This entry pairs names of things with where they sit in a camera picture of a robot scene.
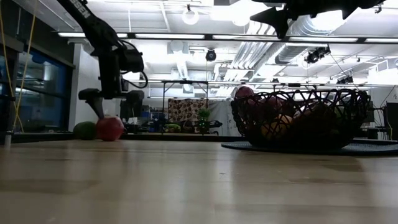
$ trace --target fruit basket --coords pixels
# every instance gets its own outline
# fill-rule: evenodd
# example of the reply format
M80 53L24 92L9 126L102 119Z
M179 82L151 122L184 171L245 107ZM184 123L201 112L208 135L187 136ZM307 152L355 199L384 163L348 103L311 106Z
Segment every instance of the fruit basket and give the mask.
M348 145L369 104L365 91L297 90L235 98L231 107L239 132L254 146L322 150Z

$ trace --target black mat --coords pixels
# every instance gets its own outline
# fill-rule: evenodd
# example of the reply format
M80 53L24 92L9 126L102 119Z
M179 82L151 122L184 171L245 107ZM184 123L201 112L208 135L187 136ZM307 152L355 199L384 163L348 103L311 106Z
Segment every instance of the black mat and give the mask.
M229 149L239 149L247 151L279 152L293 154L314 154L330 156L398 156L398 144L368 144L351 143L348 146L337 150L298 150L298 149L272 149L252 146L248 142L227 142L221 146Z

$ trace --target security camera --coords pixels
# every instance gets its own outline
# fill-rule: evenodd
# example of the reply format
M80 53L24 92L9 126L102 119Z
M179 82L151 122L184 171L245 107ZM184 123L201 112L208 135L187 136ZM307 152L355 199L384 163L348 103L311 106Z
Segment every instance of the security camera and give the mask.
M209 49L209 50L207 51L207 54L206 54L206 61L208 61L208 62L213 62L213 61L216 60L216 58L217 58L217 54L216 54L216 52L214 51L214 49Z

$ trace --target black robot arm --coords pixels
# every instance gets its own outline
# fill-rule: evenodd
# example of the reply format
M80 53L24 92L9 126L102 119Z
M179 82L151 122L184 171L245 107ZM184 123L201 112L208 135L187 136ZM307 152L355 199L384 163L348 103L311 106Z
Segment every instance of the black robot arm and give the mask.
M79 92L79 99L94 109L99 118L103 118L102 99L113 99L123 96L122 76L127 72L140 72L148 84L144 73L142 54L131 43L121 40L116 31L105 21L96 17L88 8L86 0L57 0L63 8L77 21L87 40L93 46L92 56L98 57L101 91L86 89Z

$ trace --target yellow rope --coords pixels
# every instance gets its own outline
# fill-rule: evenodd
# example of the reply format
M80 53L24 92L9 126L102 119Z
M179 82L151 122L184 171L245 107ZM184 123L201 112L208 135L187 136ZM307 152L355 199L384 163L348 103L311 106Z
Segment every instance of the yellow rope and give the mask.
M27 54L30 54L30 47L32 46L32 38L33 38L33 31L35 29L35 21L36 21L36 11L37 11L37 3L39 0L36 0L35 2L35 9L33 12L33 20L32 20L32 28L30 29L30 36L29 36L29 43L27 46ZM22 76L22 83L21 83L21 91L19 92L19 98L18 98L18 104L17 104L17 111L16 114L19 114L19 106L21 105L21 99L22 99L22 90L24 89L24 83L25 83L25 76L26 76L26 70L27 70L27 64L29 60L26 60L25 62L25 69L24 69L24 75ZM14 125L13 128L15 129L17 123L17 118L14 120Z
M10 71L9 71L9 68L8 68L8 61L7 61L6 39L5 39L5 36L4 36L4 24L3 24L3 21L2 21L1 4L0 4L0 26L1 26L1 38L2 38L2 42L3 42L2 49L3 49L3 52L4 52L4 59L6 61L6 71L7 71L7 77L8 77L8 84L9 84L11 96L14 97L14 90L12 89L11 76L10 76ZM15 111L17 111L17 105L16 105L15 101L13 101L13 104L14 104ZM16 119L19 120L19 125L21 126L21 130L22 130L22 132L24 132L24 127L22 125L22 121L19 118L18 113L16 113Z

